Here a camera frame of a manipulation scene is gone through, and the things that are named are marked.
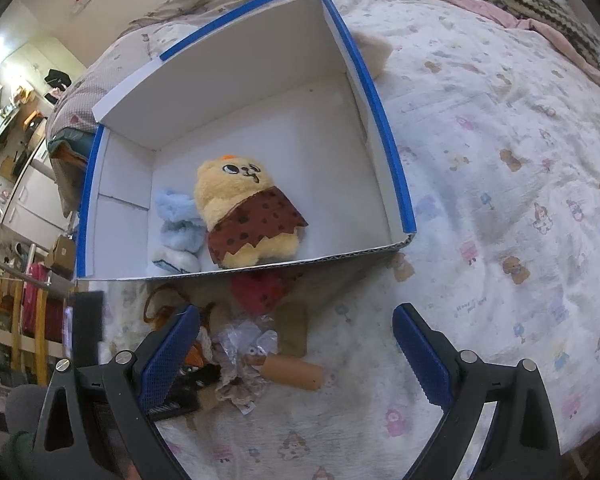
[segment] brown box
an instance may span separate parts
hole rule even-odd
[[[45,258],[45,267],[61,276],[70,279],[74,275],[75,267],[75,242],[64,235],[60,235],[53,249]]]

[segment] box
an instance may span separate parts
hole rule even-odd
[[[129,75],[94,107],[77,275],[161,278],[155,194],[192,194],[196,170],[251,156],[308,221],[292,261],[395,251],[416,231],[376,87],[331,0],[252,0]],[[203,248],[201,272],[219,269]]]
[[[75,242],[60,235],[45,257],[45,267],[70,279],[75,269]]]

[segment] blue tape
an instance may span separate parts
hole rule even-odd
[[[223,14],[210,23],[207,23],[204,27],[200,27],[196,32],[192,32],[186,38],[182,38],[178,43],[160,54],[160,59],[167,61],[170,57],[179,53],[179,51],[181,51],[183,48],[187,48],[190,44],[195,43],[201,38],[204,38],[207,34],[212,33],[214,30],[223,27],[227,23],[237,20],[248,12],[257,9],[258,7],[265,6],[273,1],[275,0],[251,0],[250,2],[247,2],[234,10],[230,10],[228,13]]]
[[[87,218],[89,216],[89,201],[91,199],[91,187],[93,186],[93,173],[100,149],[100,141],[104,134],[104,126],[98,124],[96,135],[93,138],[89,160],[87,161],[87,171],[84,175],[84,184],[82,186],[82,199],[80,200],[80,223],[78,225],[78,243],[75,248],[75,266],[78,278],[85,278],[87,274]]]
[[[371,106],[371,113],[376,122],[378,132],[380,132],[382,146],[384,147],[384,153],[391,171],[391,178],[394,181],[394,188],[398,199],[398,208],[400,209],[400,220],[402,221],[402,230],[408,234],[414,233],[416,232],[416,219],[413,216],[413,207],[411,206],[411,197],[409,195],[409,188],[407,187],[407,179],[402,170],[402,163],[400,161],[400,156],[398,155],[398,148],[396,148],[395,145],[394,134],[392,134],[389,121],[384,113],[384,108],[382,108],[376,85],[374,85],[371,75],[366,69],[365,62],[362,59],[362,54],[360,54],[356,42],[351,37],[349,29],[347,28],[347,25],[345,25],[344,20],[340,16],[336,6],[333,4],[333,1],[322,0],[322,2],[329,11],[347,52],[353,60],[353,65],[355,66],[362,83],[362,89]]]

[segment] stuffed animal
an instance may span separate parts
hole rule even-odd
[[[261,258],[291,258],[298,250],[298,229],[307,222],[252,158],[225,155],[204,162],[194,196],[215,264],[250,267]]]

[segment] silver bolt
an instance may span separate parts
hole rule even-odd
[[[65,372],[67,371],[70,365],[71,361],[69,361],[69,359],[60,359],[56,363],[56,370],[58,370],[59,372]]]
[[[129,361],[131,361],[134,355],[129,350],[123,350],[122,352],[118,352],[116,354],[116,362],[119,365],[126,365]]]
[[[522,359],[522,365],[525,368],[525,370],[529,372],[534,372],[536,371],[536,368],[538,368],[536,363],[533,362],[531,359]]]
[[[465,363],[475,363],[478,360],[478,355],[471,350],[462,350],[460,352],[460,358]]]

